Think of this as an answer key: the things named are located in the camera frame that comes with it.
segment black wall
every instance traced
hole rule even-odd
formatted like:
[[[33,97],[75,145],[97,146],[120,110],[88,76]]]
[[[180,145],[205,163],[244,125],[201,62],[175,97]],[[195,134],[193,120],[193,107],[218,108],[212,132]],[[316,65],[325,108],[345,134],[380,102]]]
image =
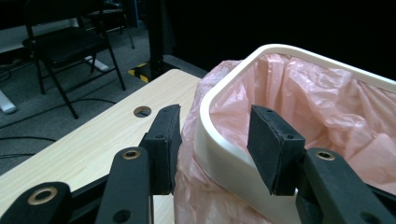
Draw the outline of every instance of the black wall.
[[[388,3],[168,0],[174,55],[206,70],[288,44],[394,79],[396,10]]]

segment black chair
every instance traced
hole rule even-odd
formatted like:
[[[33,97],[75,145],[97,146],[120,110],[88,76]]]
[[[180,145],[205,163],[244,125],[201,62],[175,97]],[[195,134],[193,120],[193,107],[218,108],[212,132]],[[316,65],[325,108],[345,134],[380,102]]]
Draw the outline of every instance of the black chair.
[[[125,90],[107,34],[101,27],[98,27],[100,32],[98,35],[82,27],[69,26],[43,35],[35,35],[34,27],[56,21],[78,19],[93,11],[99,11],[100,20],[103,13],[103,0],[27,0],[24,6],[25,25],[29,38],[23,41],[23,45],[32,51],[32,56],[35,58],[41,93],[45,93],[43,78],[51,77],[75,119],[78,119],[78,115],[66,95],[70,91],[114,70],[122,89]],[[91,61],[91,73],[93,73],[96,54],[104,50],[110,53],[114,66],[106,71],[100,71],[99,74],[91,75],[90,78],[80,81],[65,91],[56,75],[81,63],[89,63],[89,61]],[[43,77],[39,61],[45,65],[49,72],[48,76]]]
[[[129,40],[131,41],[132,49],[134,49],[134,39],[132,37],[131,26],[127,20],[126,10],[123,7],[123,3],[125,0],[116,1],[116,0],[105,0],[104,1],[104,9],[103,9],[103,26],[105,30],[109,30],[114,28],[114,26],[120,28],[120,33],[122,34],[123,28],[125,27]],[[100,22],[99,20],[99,11],[94,11],[85,16],[88,20],[90,20],[93,27],[97,27]]]

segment gray floor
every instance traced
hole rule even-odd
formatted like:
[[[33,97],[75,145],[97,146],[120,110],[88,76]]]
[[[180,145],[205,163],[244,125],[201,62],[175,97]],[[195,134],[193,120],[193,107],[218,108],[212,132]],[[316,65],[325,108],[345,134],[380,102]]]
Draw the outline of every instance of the gray floor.
[[[45,80],[47,93],[39,92],[33,61],[16,60],[14,64],[1,65],[6,71],[2,69],[0,73],[0,90],[17,111],[9,115],[0,111],[0,175],[146,85],[128,74],[128,70],[149,60],[148,31],[133,29],[135,49],[131,48],[126,32],[112,31],[108,35],[127,90],[123,91],[116,74],[110,73],[70,92],[68,97],[74,102],[79,119],[72,117],[51,79]],[[166,63],[194,76],[203,77],[207,73],[171,55],[163,57]],[[98,59],[111,64],[106,54]],[[87,64],[82,64],[64,72],[60,80],[65,86],[70,85],[88,75],[89,69]]]

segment pink plastic bag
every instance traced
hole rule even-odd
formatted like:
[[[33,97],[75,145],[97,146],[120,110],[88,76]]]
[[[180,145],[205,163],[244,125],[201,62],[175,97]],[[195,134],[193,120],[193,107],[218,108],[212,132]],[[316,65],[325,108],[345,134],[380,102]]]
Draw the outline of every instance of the pink plastic bag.
[[[178,155],[176,223],[271,223],[217,185],[194,158],[200,103],[239,63],[222,62],[197,87]],[[210,111],[221,135],[246,153],[252,104],[274,109],[306,138],[305,148],[326,147],[340,153],[364,182],[396,194],[395,93],[358,81],[341,69],[266,54]]]

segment wooden table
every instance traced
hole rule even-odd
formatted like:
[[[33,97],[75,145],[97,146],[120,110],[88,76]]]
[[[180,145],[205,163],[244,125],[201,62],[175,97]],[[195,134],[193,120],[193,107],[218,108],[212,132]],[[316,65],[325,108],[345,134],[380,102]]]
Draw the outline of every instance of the wooden table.
[[[107,175],[114,155],[127,147],[137,147],[158,111],[167,105],[181,105],[182,127],[199,80],[180,70],[170,70],[1,175],[0,216],[18,196],[37,184],[61,181],[74,191]],[[142,105],[151,108],[146,118],[134,115]],[[172,195],[154,196],[154,221],[175,222]]]

